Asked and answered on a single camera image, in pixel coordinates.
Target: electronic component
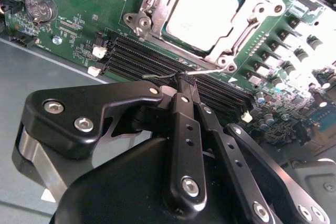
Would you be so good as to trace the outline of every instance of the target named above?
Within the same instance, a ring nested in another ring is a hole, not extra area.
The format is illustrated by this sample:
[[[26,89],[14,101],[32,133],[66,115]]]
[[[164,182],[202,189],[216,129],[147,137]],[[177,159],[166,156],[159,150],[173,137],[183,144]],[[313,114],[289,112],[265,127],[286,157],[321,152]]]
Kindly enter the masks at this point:
[[[95,46],[92,49],[92,55],[99,58],[99,59],[104,58],[106,53],[107,53],[107,48],[106,47]]]
[[[57,6],[53,0],[25,0],[28,18],[37,26],[47,25],[57,17]]]
[[[323,45],[323,42],[320,41],[317,37],[313,36],[307,40],[308,45],[311,46],[315,51]]]
[[[307,107],[303,107],[303,108],[300,108],[300,109],[299,109],[299,113],[300,113],[301,115],[307,115],[307,114],[309,113],[309,111],[310,111],[310,109],[307,108]]]
[[[270,54],[264,54],[262,58],[263,62],[271,68],[277,68],[280,64],[280,60]]]
[[[279,57],[284,58],[285,60],[293,55],[292,51],[281,45],[279,45],[273,52]]]
[[[268,127],[264,119],[260,119],[258,124],[259,124],[259,129],[261,130],[265,130]]]
[[[252,72],[249,72],[249,73],[247,74],[247,80],[248,80],[249,82],[251,82],[252,84],[256,85],[256,86],[260,85],[260,83],[261,83],[261,78],[258,77],[258,76],[256,76],[256,75],[255,75],[254,73],[252,73]]]
[[[300,104],[301,102],[303,102],[303,99],[301,97],[295,97],[292,100],[292,104]]]
[[[242,119],[244,122],[249,123],[249,122],[251,122],[251,121],[253,120],[253,117],[250,115],[249,111],[246,111],[246,112],[242,115],[241,119]]]
[[[296,48],[300,44],[298,37],[287,30],[284,30],[279,35],[279,38],[281,39],[282,43],[291,48]]]
[[[97,77],[101,73],[101,69],[95,68],[93,66],[88,67],[88,74]]]
[[[309,58],[309,55],[305,51],[299,51],[296,53],[296,57],[304,63]]]
[[[256,93],[256,100],[258,103],[264,103],[265,102],[265,97],[264,94],[262,92],[257,92]]]
[[[294,78],[298,75],[296,68],[293,65],[288,65],[285,67],[285,72],[289,78]]]
[[[327,89],[330,87],[330,83],[327,79],[325,79],[321,74],[315,74],[314,75],[318,83],[321,85],[321,88]]]
[[[264,115],[264,120],[267,125],[272,125],[274,123],[274,118],[272,114],[266,114]]]
[[[270,74],[270,69],[267,66],[263,66],[259,63],[255,64],[255,70],[257,74],[264,77],[267,77]]]
[[[318,92],[313,94],[313,98],[314,98],[317,106],[320,107],[320,108],[323,108],[323,107],[327,106],[327,104],[328,104],[326,99]]]
[[[284,90],[286,88],[286,85],[280,78],[273,79],[272,84],[277,90]]]
[[[213,5],[213,3],[225,3],[225,5]],[[166,30],[181,41],[208,51],[219,37],[228,36],[232,29],[231,20],[238,7],[238,0],[179,0]],[[221,13],[221,18],[215,26],[201,21],[207,20],[209,10],[212,13]]]

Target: capacitor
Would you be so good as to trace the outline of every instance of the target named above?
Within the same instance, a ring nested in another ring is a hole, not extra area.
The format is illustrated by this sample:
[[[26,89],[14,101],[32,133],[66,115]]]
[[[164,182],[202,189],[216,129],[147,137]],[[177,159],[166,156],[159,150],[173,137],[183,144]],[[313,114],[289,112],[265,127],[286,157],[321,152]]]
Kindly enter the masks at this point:
[[[320,108],[323,108],[323,107],[327,106],[327,104],[328,104],[326,99],[320,93],[313,94],[313,98],[315,99],[315,103]]]
[[[286,88],[286,85],[283,83],[283,81],[280,78],[275,78],[272,81],[272,84],[277,90],[284,90]]]
[[[288,65],[285,67],[285,71],[290,78],[297,76],[297,70],[293,65]]]
[[[265,123],[264,119],[259,120],[259,129],[265,130],[267,128],[267,124]]]
[[[308,39],[308,45],[316,51],[321,45],[323,45],[323,42],[317,37],[311,37]]]
[[[266,114],[264,115],[264,120],[267,125],[272,125],[274,123],[274,118],[272,114]]]
[[[315,78],[319,82],[319,84],[321,85],[321,88],[327,89],[327,88],[330,87],[330,83],[326,79],[324,79],[321,74],[315,75]]]
[[[302,51],[302,52],[299,52],[298,54],[296,54],[296,57],[298,57],[298,59],[302,63],[304,63],[309,58],[309,55],[305,51]]]
[[[257,92],[256,93],[256,100],[258,103],[264,103],[265,102],[265,97],[262,92]]]

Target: screw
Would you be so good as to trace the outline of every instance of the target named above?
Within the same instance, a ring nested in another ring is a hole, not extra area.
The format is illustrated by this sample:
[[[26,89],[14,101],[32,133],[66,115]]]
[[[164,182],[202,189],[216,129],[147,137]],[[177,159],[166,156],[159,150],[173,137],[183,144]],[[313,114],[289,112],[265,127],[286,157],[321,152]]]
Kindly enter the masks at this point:
[[[82,132],[90,132],[93,130],[93,122],[88,118],[77,118],[74,122],[74,126]]]
[[[55,45],[61,45],[62,44],[62,38],[55,35],[52,38],[52,43],[54,43]]]
[[[151,91],[153,94],[158,94],[158,90],[154,89],[154,88],[150,88],[149,91]]]
[[[242,134],[242,131],[236,127],[233,128],[233,130],[238,134],[238,135],[241,135]]]
[[[182,101],[184,101],[184,102],[189,102],[188,98],[186,98],[186,97],[181,97],[181,99],[182,99]]]
[[[317,209],[316,207],[311,207],[311,210],[317,216],[317,218],[319,218],[320,221],[325,222],[326,219],[319,209]]]
[[[311,213],[307,210],[307,208],[305,208],[305,207],[302,206],[302,205],[299,205],[298,208],[299,208],[299,212],[300,212],[300,214],[301,214],[307,221],[312,221],[312,220],[313,220],[313,217],[312,217]]]
[[[205,110],[205,112],[208,113],[208,114],[211,114],[211,113],[212,113],[211,109],[208,108],[208,107],[204,107],[204,110]]]
[[[191,197],[196,197],[200,192],[198,185],[191,178],[185,178],[182,180],[182,188]]]
[[[331,183],[331,182],[325,182],[325,183],[323,184],[323,186],[324,186],[324,188],[325,188],[327,191],[329,191],[329,192],[331,192],[331,193],[333,193],[334,191],[336,191],[336,187],[335,187],[335,185],[334,185],[333,183]]]
[[[141,27],[147,28],[150,25],[150,21],[147,18],[140,18],[139,24]]]
[[[59,102],[50,101],[44,104],[44,109],[51,114],[59,114],[63,112],[64,107]]]
[[[253,209],[256,215],[263,221],[269,222],[269,214],[266,209],[258,202],[253,203]]]

